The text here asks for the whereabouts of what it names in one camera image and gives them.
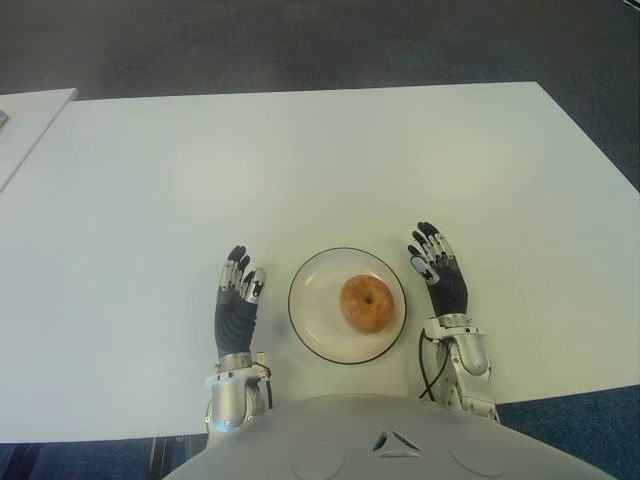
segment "floor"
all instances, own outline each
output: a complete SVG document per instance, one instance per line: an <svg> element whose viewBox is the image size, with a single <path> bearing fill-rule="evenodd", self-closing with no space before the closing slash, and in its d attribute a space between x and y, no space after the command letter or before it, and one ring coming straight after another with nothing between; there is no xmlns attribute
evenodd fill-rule
<svg viewBox="0 0 640 480"><path fill-rule="evenodd" d="M21 0L0 5L0 94L76 87L82 100L534 80L638 189L639 32L640 13L620 0ZM503 405L500 414L638 479L639 396L631 387ZM0 445L0 475L15 448ZM150 450L150 439L47 444L31 478L142 479Z"/></svg>

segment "black glove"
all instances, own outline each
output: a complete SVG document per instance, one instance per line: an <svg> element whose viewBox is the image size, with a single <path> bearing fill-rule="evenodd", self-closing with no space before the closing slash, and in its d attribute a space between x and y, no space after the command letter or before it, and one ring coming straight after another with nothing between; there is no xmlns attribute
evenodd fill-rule
<svg viewBox="0 0 640 480"><path fill-rule="evenodd" d="M436 316L467 313L467 286L462 278L453 250L436 227L419 222L413 238L424 253L409 245L411 265L420 273L429 289Z"/></svg>
<svg viewBox="0 0 640 480"><path fill-rule="evenodd" d="M266 274L257 268L242 279L250 260L249 255L245 255L246 251L244 247L235 247L220 275L215 314L218 358L230 353L249 352L251 348Z"/></svg>

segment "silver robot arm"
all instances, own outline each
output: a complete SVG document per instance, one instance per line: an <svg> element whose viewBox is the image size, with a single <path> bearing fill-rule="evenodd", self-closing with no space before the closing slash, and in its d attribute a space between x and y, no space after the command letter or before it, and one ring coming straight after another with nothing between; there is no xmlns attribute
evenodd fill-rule
<svg viewBox="0 0 640 480"><path fill-rule="evenodd" d="M441 365L431 382L422 368L425 393L438 403L498 420L489 384L491 363L482 342L484 332L472 325L467 315L467 287L456 257L449 242L433 225L420 222L418 230L413 232L413 238L422 253L410 245L410 262L424 278L436 313L424 323L419 347L421 361L426 339L440 347L437 361Z"/></svg>
<svg viewBox="0 0 640 480"><path fill-rule="evenodd" d="M235 247L220 275L215 311L219 363L216 374L206 380L206 386L211 389L211 402L205 416L208 447L265 412L258 384L262 379L269 382L271 372L264 365L263 354L259 354L258 361L253 361L250 347L266 274L257 268L243 280L250 261L245 253L245 247ZM270 388L268 391L271 403Z"/></svg>

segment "table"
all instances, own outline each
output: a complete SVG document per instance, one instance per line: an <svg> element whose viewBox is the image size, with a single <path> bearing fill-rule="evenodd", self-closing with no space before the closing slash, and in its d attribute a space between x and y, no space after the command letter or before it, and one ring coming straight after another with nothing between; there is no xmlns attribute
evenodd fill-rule
<svg viewBox="0 0 640 480"><path fill-rule="evenodd" d="M637 191L535 83L72 102L0 195L0 442L204 431L227 251L268 273L254 350L278 403L418 395L408 263L438 225L470 287L496 401L637 384ZM406 327L330 364L293 333L297 268L333 246L385 260Z"/></svg>
<svg viewBox="0 0 640 480"><path fill-rule="evenodd" d="M9 121L0 130L0 192L77 91L73 88L0 95Z"/></svg>

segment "white plate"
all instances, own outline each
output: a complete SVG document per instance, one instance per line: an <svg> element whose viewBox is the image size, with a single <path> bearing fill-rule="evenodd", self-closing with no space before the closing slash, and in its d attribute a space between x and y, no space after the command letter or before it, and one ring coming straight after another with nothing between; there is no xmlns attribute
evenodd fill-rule
<svg viewBox="0 0 640 480"><path fill-rule="evenodd" d="M340 289L356 275L382 280L393 296L393 317L378 333L355 331L340 312ZM378 257L355 248L333 248L307 260L291 282L289 318L300 340L326 360L363 363L385 353L405 322L404 291L396 274Z"/></svg>

